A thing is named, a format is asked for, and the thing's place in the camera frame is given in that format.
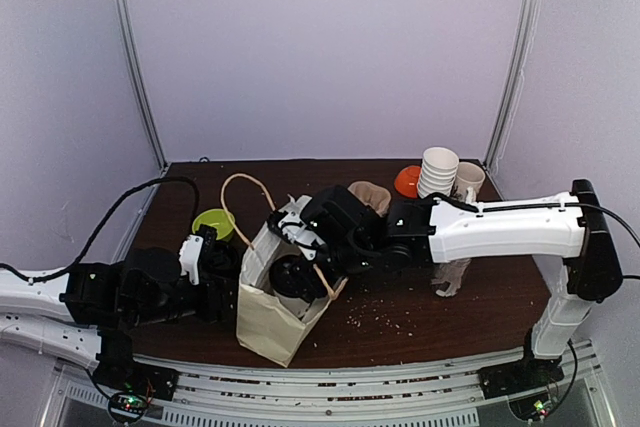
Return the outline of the stack of black cup lids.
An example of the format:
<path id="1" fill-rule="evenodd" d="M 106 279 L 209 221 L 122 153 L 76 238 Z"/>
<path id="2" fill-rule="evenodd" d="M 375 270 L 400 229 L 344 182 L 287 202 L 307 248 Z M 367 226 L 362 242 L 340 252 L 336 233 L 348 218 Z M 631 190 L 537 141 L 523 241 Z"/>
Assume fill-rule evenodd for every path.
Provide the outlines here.
<path id="1" fill-rule="evenodd" d="M 240 265 L 240 256 L 233 246 L 220 241 L 214 243 L 207 261 L 208 271 L 211 274 L 237 281 Z"/>

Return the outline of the stack of cardboard cup carriers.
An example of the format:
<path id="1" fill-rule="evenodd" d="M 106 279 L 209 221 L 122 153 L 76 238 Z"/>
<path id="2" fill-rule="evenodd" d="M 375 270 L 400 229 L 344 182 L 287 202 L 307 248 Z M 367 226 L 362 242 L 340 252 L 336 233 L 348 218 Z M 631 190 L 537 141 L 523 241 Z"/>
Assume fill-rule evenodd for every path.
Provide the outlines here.
<path id="1" fill-rule="evenodd" d="M 349 185 L 348 190 L 379 216 L 388 212 L 392 195 L 386 188 L 369 181 L 355 181 Z"/>

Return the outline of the black plastic cup lid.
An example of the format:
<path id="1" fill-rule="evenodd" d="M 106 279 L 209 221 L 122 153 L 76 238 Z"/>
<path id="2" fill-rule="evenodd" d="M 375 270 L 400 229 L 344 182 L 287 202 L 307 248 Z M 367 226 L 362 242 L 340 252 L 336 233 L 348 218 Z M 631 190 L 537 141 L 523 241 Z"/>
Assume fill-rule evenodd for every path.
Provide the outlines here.
<path id="1" fill-rule="evenodd" d="M 289 254 L 272 264 L 269 281 L 277 294 L 311 302 L 324 292 L 320 281 L 312 278 L 313 274 L 311 265 L 303 257 Z"/>

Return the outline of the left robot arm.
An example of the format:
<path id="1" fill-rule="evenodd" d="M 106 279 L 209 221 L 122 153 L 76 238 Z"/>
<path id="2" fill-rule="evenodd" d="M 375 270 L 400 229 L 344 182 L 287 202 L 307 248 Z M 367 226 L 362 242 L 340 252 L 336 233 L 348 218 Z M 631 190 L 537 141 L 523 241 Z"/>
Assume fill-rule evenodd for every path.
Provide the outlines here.
<path id="1" fill-rule="evenodd" d="M 114 264 L 81 263 L 47 281 L 1 271 L 1 338 L 82 367 L 104 366 L 123 391 L 144 371 L 127 330 L 195 316 L 235 318 L 239 257 L 228 245 L 135 250 Z"/>

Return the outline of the stack of white paper cups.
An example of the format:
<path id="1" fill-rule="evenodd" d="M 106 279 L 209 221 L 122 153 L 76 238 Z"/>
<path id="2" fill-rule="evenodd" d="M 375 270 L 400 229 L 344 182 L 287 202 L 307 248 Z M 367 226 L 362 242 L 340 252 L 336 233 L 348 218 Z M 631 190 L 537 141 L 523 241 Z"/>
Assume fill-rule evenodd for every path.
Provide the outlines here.
<path id="1" fill-rule="evenodd" d="M 418 180 L 418 196 L 425 198 L 432 193 L 448 196 L 459 167 L 458 155 L 445 147 L 430 147 L 423 152 Z"/>

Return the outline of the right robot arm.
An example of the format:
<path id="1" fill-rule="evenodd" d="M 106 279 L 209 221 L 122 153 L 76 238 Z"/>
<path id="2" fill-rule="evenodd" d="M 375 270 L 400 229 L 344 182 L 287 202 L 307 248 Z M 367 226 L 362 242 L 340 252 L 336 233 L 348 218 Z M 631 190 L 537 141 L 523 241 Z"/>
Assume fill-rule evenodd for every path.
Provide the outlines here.
<path id="1" fill-rule="evenodd" d="M 464 203 L 442 194 L 393 203 L 379 216 L 343 186 L 316 194 L 302 222 L 320 239 L 322 262 L 348 272 L 357 264 L 391 269 L 420 261 L 521 255 L 562 259 L 563 286 L 532 327 L 529 353 L 513 366 L 519 387 L 535 387 L 551 371 L 591 307 L 623 283 L 617 251 L 592 183 L 568 192 L 511 202 Z"/>

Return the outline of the white paper takeout bag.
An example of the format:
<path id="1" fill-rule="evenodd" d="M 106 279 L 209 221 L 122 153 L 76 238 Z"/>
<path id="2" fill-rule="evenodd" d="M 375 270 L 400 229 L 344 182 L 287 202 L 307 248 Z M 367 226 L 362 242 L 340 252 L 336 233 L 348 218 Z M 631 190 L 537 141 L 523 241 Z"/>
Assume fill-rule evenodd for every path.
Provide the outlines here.
<path id="1" fill-rule="evenodd" d="M 302 342 L 313 330 L 348 282 L 345 276 L 332 278 L 316 262 L 320 238 L 305 229 L 300 214 L 311 201 L 308 195 L 290 197 L 277 208 L 267 187 L 246 173 L 229 176 L 222 184 L 220 201 L 228 212 L 226 191 L 235 179 L 257 185 L 271 213 L 284 218 L 271 228 L 264 224 L 249 239 L 233 222 L 233 228 L 247 249 L 242 258 L 236 318 L 236 337 L 241 346 L 287 367 Z"/>

